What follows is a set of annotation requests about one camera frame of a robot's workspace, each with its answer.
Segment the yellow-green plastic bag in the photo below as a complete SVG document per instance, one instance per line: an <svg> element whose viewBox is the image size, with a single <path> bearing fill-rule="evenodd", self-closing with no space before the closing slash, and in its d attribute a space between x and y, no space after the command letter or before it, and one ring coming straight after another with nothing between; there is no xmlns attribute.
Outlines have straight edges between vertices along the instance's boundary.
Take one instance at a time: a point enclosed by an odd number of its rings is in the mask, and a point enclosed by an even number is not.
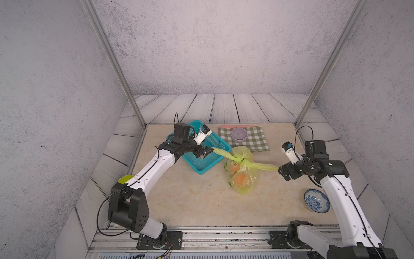
<svg viewBox="0 0 414 259"><path fill-rule="evenodd" d="M214 148L213 152L227 158L227 162L224 165L227 182L234 191L241 195L246 195L254 189L254 184L258 179L258 171L277 171L279 169L275 165L255 163L253 161L253 153L245 146L235 147L231 152ZM229 171L231 163L240 164L238 172L245 171L248 174L249 183L245 187L234 186L233 177L235 174Z"/></svg>

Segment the orange fruit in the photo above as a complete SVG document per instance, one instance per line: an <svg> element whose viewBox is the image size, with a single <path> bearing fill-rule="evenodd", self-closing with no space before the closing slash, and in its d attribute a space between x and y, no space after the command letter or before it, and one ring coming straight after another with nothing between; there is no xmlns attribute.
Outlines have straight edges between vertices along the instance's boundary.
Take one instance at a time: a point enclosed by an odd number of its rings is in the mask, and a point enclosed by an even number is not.
<svg viewBox="0 0 414 259"><path fill-rule="evenodd" d="M245 187L249 183L248 174L245 171L237 172L233 177L233 184L237 187Z"/></svg>
<svg viewBox="0 0 414 259"><path fill-rule="evenodd" d="M238 172L240 170L240 164L238 163L231 163L229 166L229 171L233 174Z"/></svg>

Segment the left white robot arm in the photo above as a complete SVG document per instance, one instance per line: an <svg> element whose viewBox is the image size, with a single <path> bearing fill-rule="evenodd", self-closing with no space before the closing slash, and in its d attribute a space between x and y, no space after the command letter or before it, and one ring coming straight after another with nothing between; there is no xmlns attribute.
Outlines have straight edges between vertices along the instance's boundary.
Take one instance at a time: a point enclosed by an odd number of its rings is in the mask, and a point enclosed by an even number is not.
<svg viewBox="0 0 414 259"><path fill-rule="evenodd" d="M207 125L196 131L188 124L175 124L173 134L156 147L152 160L126 183L116 183L112 187L108 220L163 245L167 239L167 226L150 217L147 195L184 154L192 153L204 159L212 153L213 148L202 145L211 134Z"/></svg>

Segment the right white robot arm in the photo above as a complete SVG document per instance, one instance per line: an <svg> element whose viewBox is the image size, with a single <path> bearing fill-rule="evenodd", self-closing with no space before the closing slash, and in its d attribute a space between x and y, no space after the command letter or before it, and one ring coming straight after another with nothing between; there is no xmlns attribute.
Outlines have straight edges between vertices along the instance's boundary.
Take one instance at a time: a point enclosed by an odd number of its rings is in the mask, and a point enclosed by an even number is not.
<svg viewBox="0 0 414 259"><path fill-rule="evenodd" d="M303 175L314 178L325 191L338 220L342 242L337 243L307 221L291 221L287 244L294 249L308 245L324 259L395 259L375 234L355 197L349 173L341 160L331 160L323 140L305 143L305 154L298 155L290 142L281 150L289 158L278 172L286 181Z"/></svg>

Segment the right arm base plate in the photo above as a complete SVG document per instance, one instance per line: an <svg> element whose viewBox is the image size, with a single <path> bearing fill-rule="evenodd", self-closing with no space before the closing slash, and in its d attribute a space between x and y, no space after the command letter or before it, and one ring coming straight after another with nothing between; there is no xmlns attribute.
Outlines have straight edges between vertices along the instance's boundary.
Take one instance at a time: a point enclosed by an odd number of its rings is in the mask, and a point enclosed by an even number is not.
<svg viewBox="0 0 414 259"><path fill-rule="evenodd" d="M287 231L270 231L270 239L268 244L272 249L311 249L311 247L303 242L295 243L289 241Z"/></svg>

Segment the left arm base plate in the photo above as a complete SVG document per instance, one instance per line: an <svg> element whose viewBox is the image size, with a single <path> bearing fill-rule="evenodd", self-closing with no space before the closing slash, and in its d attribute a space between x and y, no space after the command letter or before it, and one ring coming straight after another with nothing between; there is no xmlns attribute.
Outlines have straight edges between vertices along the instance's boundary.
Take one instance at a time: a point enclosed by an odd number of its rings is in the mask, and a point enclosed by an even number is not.
<svg viewBox="0 0 414 259"><path fill-rule="evenodd" d="M180 250L182 248L183 232L166 231L162 232L158 238L140 234L136 248L138 250L154 250L154 249L172 249Z"/></svg>

